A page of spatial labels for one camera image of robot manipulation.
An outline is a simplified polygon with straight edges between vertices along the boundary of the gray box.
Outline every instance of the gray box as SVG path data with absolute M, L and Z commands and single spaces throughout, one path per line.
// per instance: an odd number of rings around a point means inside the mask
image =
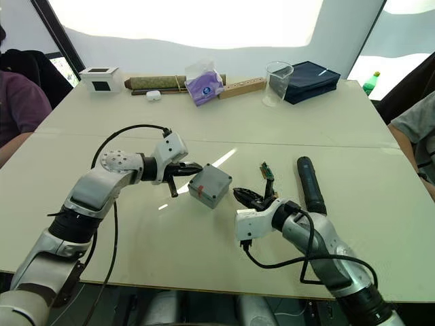
M 214 166 L 207 164 L 189 182 L 190 195 L 214 209 L 228 192 L 232 177 Z

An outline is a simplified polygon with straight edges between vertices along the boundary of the table surface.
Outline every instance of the table surface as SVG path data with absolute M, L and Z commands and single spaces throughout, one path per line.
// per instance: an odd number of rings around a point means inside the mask
M 1 270 L 16 270 L 43 228 L 51 224 L 46 215 L 58 211 L 77 179 L 88 171 L 104 138 L 35 133 L 0 170 Z M 231 187 L 261 192 L 264 180 L 258 167 L 266 160 L 280 196 L 299 202 L 303 197 L 296 160 L 311 157 L 329 217 L 358 257 L 375 268 L 384 298 L 434 301 L 435 283 L 429 281 L 435 270 L 430 259 L 435 246 L 434 204 L 400 150 L 189 140 L 186 144 L 187 159 L 200 164 L 232 152 L 220 165 L 233 176 Z M 155 145 L 154 139 L 122 137 L 108 149 L 150 153 Z M 178 188 L 189 179 L 177 179 Z M 231 193 L 212 210 L 189 193 L 170 198 L 167 185 L 144 182 L 124 188 L 118 203 L 120 239 L 110 283 L 330 297 L 322 286 L 299 283 L 301 265 L 263 270 L 248 260 L 234 237 L 234 213 L 242 206 Z M 99 228 L 97 249 L 83 280 L 104 279 L 113 236 L 110 212 Z M 264 263 L 300 255 L 279 232 L 255 240 L 252 253 Z
M 89 93 L 80 83 L 37 132 L 108 136 L 132 124 L 159 124 L 187 141 L 397 147 L 356 81 L 340 80 L 333 92 L 273 108 L 262 104 L 261 92 L 214 99 L 200 107 L 189 94 L 164 94 L 161 101 L 150 103 L 130 93 Z M 128 135 L 160 137 L 148 130 Z

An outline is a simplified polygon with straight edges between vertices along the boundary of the navy blue case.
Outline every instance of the navy blue case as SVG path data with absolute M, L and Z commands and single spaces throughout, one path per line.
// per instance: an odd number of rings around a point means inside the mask
M 340 74 L 310 61 L 293 66 L 294 71 L 284 99 L 291 104 L 335 90 Z

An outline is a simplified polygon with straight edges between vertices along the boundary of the white box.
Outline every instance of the white box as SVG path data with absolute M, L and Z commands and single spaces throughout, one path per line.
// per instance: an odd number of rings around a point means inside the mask
M 149 92 L 147 92 L 145 97 L 147 98 L 147 100 L 149 100 L 149 102 L 153 102 L 160 100 L 162 98 L 162 95 L 158 90 L 150 90 Z
M 122 74 L 117 67 L 86 68 L 80 71 L 80 77 L 89 92 L 93 93 L 118 93 L 123 86 Z

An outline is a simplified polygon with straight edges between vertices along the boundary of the person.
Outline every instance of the person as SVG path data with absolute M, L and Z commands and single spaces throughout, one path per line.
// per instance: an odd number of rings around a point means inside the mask
M 1 44 L 5 34 L 0 34 Z M 0 168 L 51 111 L 38 85 L 23 75 L 0 71 Z
M 435 201 L 435 92 L 393 119 L 388 128 Z

